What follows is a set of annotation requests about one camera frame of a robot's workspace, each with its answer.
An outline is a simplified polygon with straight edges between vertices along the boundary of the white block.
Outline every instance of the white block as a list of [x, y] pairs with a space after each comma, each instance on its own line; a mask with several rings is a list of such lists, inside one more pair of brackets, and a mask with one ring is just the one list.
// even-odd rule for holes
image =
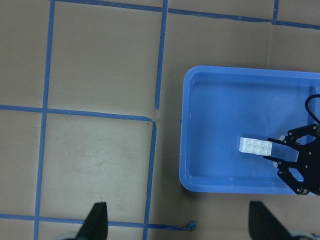
[[242, 153], [270, 156], [271, 150], [271, 141], [240, 137], [239, 151]]

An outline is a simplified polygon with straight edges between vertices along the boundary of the black wire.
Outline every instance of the black wire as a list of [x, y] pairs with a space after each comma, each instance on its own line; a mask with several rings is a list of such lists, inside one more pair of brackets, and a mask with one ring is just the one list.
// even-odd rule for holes
[[310, 116], [316, 121], [317, 124], [320, 125], [320, 120], [316, 117], [316, 115], [310, 110], [309, 102], [311, 99], [320, 98], [320, 94], [314, 94], [309, 96], [304, 103], [305, 110], [310, 114]]

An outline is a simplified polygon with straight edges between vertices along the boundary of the white lego brick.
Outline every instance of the white lego brick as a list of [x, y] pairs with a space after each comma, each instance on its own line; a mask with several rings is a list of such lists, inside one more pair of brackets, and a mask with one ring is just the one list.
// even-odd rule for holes
[[270, 156], [271, 150], [271, 141], [240, 137], [239, 151], [242, 153]]

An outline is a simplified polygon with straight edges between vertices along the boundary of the black cable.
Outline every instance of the black cable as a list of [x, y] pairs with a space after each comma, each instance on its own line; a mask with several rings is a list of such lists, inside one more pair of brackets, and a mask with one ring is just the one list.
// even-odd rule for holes
[[320, 98], [320, 94], [314, 94], [309, 96], [304, 103], [305, 110], [310, 114], [310, 116], [316, 121], [317, 124], [320, 125], [320, 120], [316, 117], [316, 115], [310, 110], [309, 102], [311, 99]]

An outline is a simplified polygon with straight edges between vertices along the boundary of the blue tray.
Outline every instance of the blue tray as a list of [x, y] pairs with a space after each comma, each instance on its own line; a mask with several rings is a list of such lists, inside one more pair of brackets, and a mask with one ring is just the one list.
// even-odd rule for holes
[[[262, 156], [239, 152], [240, 137], [278, 139], [314, 123], [305, 100], [320, 73], [196, 66], [184, 78], [179, 178], [194, 192], [294, 194]], [[320, 102], [312, 100], [317, 114]], [[273, 144], [272, 156], [298, 153]], [[293, 175], [302, 179], [297, 171]]]

